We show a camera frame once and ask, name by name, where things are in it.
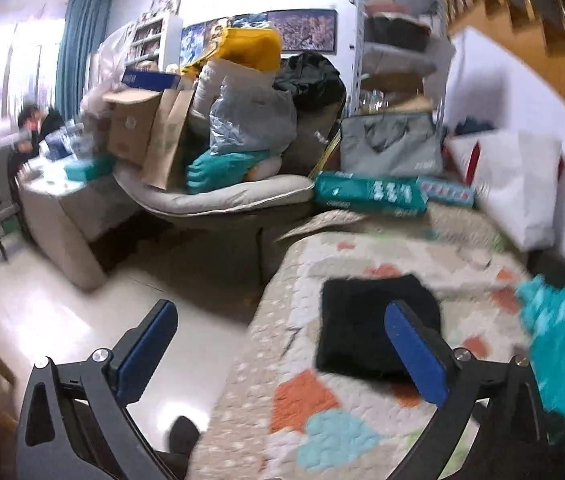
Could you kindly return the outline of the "black pants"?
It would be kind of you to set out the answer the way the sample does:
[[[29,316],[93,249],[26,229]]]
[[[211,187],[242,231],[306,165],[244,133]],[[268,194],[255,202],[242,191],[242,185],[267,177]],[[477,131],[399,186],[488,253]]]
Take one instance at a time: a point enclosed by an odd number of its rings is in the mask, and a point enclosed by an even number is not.
[[[316,370],[370,382],[409,384],[412,379],[385,330],[385,313],[394,301],[407,304],[424,326],[441,330],[439,301],[413,274],[325,281]]]

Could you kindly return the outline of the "black shoe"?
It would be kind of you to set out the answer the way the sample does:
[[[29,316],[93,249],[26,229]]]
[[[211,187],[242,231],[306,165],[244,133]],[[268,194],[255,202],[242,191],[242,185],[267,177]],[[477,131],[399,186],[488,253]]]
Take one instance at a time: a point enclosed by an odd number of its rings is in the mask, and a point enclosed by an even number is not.
[[[179,416],[168,433],[168,452],[191,456],[200,438],[198,427],[186,416]]]

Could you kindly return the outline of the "turquoise fleece blanket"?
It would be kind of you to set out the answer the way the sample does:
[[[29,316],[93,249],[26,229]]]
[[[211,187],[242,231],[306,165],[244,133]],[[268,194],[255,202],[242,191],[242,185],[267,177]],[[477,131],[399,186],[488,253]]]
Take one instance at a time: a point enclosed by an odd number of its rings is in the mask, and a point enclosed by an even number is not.
[[[519,318],[531,337],[530,359],[543,408],[565,418],[565,287],[536,276],[520,284],[515,295]]]

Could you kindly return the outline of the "quilted patterned bed cover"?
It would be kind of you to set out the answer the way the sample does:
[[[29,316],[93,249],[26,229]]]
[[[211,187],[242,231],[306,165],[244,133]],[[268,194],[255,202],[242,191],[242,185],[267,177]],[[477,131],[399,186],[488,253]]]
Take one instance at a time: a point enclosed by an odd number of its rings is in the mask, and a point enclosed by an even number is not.
[[[286,255],[246,349],[194,448],[193,479],[383,479],[435,407],[385,331],[400,300],[453,348],[525,354],[527,274],[484,214],[432,204],[419,218],[333,209],[281,237]]]

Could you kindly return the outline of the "light blue patterned box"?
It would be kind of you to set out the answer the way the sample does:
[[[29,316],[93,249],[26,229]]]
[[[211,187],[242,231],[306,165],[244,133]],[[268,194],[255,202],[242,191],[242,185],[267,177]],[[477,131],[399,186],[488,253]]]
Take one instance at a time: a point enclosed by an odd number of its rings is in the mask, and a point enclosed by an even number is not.
[[[475,206],[475,191],[469,186],[432,177],[418,177],[416,182],[429,202],[465,208]]]

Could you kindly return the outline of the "white paper bag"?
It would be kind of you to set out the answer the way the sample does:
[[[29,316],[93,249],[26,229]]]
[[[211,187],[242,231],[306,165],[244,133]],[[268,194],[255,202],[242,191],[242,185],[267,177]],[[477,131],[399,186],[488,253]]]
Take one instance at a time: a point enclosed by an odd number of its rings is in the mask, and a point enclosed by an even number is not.
[[[452,136],[445,147],[479,208],[519,252],[554,245],[560,140],[525,130],[491,130]]]

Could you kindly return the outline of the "teal tissue pack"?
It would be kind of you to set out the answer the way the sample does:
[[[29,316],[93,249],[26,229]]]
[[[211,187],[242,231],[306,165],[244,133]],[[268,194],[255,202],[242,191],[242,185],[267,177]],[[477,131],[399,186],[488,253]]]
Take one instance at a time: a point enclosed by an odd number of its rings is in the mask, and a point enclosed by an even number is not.
[[[322,171],[314,180],[314,200],[321,206],[361,214],[422,217],[427,197],[415,179],[368,178]]]

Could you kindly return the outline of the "teal plush toy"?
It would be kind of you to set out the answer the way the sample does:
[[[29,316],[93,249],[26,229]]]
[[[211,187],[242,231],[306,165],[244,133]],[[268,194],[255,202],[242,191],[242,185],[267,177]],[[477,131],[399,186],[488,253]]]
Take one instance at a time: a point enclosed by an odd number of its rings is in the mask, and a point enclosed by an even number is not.
[[[189,194],[200,194],[240,183],[259,162],[269,158],[269,151],[201,154],[186,169]]]

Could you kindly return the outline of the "seated person in background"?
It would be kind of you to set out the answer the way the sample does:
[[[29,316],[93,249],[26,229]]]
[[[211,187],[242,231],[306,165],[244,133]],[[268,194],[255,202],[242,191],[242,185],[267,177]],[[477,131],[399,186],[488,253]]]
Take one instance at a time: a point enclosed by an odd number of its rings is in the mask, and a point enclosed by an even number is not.
[[[17,177],[22,167],[40,154],[40,144],[48,134],[64,125],[64,118],[55,107],[43,110],[34,102],[25,102],[17,118],[19,140],[14,144],[7,162],[8,176]]]

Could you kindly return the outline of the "brown cardboard box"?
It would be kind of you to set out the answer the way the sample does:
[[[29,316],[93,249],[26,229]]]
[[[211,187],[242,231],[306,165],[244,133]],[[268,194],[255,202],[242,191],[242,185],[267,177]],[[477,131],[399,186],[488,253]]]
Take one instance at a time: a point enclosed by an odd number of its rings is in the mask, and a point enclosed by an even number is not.
[[[108,92],[109,152],[140,171],[145,185],[168,191],[185,185],[187,119],[194,88]]]

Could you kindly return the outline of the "grey tote bag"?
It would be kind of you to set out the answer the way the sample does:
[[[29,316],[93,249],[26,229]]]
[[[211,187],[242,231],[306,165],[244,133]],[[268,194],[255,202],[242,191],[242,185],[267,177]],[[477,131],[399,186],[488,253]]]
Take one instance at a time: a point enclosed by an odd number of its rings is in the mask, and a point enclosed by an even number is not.
[[[430,112],[357,115],[340,125],[340,169],[370,178],[440,177],[442,141]]]

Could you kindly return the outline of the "silver plastic bag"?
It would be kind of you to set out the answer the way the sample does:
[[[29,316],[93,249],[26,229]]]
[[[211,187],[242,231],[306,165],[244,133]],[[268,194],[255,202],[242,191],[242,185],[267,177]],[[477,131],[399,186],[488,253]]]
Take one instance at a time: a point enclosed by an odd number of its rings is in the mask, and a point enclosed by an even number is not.
[[[297,137],[291,93],[226,79],[210,110],[210,152],[280,155]]]

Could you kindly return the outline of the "teal curtain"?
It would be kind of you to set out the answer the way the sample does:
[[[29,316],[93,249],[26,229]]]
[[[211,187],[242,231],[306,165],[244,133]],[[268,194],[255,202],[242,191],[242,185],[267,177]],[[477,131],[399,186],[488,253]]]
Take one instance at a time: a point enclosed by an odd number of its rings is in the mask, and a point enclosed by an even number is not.
[[[60,42],[55,108],[64,119],[78,113],[86,64],[106,37],[112,0],[69,0]]]

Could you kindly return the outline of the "yellow bag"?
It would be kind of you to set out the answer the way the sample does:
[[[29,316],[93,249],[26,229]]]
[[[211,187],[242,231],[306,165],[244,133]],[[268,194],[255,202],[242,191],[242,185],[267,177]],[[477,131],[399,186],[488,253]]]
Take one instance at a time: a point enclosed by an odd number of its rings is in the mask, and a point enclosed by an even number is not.
[[[283,40],[275,28],[222,27],[194,61],[182,66],[182,74],[198,75],[213,58],[219,58],[263,73],[279,70]]]

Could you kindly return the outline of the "framed wall picture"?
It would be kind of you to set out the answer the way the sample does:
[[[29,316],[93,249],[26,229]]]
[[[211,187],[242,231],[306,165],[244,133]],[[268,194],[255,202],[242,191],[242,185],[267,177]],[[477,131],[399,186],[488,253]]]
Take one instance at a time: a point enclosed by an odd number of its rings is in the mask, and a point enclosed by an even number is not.
[[[335,9],[268,11],[267,21],[280,33],[284,53],[337,52],[338,12]]]

